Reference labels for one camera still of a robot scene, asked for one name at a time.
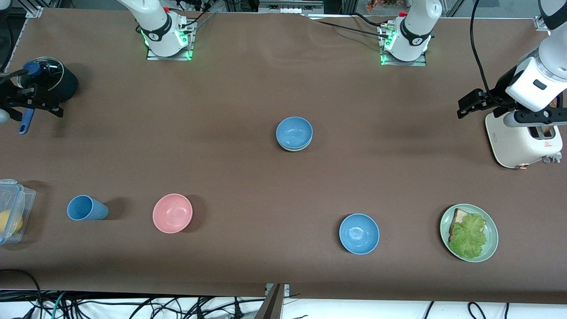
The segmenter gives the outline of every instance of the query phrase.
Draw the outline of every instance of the lettuce leaf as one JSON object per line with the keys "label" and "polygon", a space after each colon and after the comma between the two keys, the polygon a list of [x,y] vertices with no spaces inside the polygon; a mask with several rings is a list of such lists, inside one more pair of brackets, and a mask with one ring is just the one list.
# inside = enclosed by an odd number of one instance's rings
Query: lettuce leaf
{"label": "lettuce leaf", "polygon": [[481,214],[469,214],[462,223],[453,225],[455,238],[449,242],[449,248],[463,258],[476,258],[483,252],[486,235],[483,233],[486,222]]}

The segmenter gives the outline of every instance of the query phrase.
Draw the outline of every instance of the cup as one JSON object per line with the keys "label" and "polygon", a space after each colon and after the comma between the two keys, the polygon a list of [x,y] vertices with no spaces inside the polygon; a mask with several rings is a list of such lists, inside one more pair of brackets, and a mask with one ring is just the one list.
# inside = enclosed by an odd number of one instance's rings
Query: cup
{"label": "cup", "polygon": [[67,205],[67,215],[72,220],[102,220],[108,215],[108,207],[88,195],[79,195]]}

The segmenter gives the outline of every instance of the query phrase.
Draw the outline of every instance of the green plate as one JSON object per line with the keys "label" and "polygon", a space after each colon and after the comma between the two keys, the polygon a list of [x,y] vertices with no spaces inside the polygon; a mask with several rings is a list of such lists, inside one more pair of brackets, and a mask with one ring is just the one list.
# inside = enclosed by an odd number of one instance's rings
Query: green plate
{"label": "green plate", "polygon": [[[476,258],[471,259],[471,258],[461,257],[455,254],[455,252],[453,252],[451,248],[449,248],[449,237],[451,236],[451,234],[449,233],[449,229],[451,228],[451,223],[453,222],[453,217],[455,217],[455,210],[457,208],[460,208],[466,211],[467,213],[481,214],[483,216],[483,219],[486,221],[486,226],[484,227],[484,234],[486,235],[486,243],[483,245],[483,252],[480,254],[480,256]],[[441,224],[439,225],[439,230],[441,231],[441,239],[443,240],[443,244],[445,244],[445,247],[447,247],[447,249],[449,249],[449,251],[453,255],[467,262],[483,262],[488,258],[492,257],[492,255],[496,251],[496,247],[498,247],[498,230],[496,229],[496,224],[494,224],[492,218],[490,218],[490,216],[485,211],[474,205],[457,204],[451,206],[443,214],[443,217],[441,217]]]}

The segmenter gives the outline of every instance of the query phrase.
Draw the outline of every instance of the lemon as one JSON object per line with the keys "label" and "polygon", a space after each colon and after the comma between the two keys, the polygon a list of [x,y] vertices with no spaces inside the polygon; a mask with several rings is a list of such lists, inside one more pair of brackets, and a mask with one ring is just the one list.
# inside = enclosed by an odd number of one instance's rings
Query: lemon
{"label": "lemon", "polygon": [[[8,218],[10,217],[10,211],[11,209],[7,209],[3,212],[0,213],[0,232],[4,232],[4,230],[6,230],[6,224],[8,224]],[[14,233],[17,233],[20,228],[22,228],[23,225],[23,220],[20,217],[18,220],[18,223],[16,224],[16,229],[14,230]]]}

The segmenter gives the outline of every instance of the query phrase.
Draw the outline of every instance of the toast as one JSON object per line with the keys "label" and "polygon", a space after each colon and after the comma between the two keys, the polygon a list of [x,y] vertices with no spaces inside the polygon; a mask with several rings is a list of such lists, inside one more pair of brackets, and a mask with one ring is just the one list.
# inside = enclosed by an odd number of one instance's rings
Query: toast
{"label": "toast", "polygon": [[449,241],[455,239],[455,235],[453,234],[453,225],[455,225],[455,223],[462,223],[463,219],[468,215],[469,213],[467,213],[462,209],[459,208],[455,209],[455,216],[453,217],[453,222],[451,223],[451,228],[449,229],[449,233],[451,234],[451,236],[449,237]]}

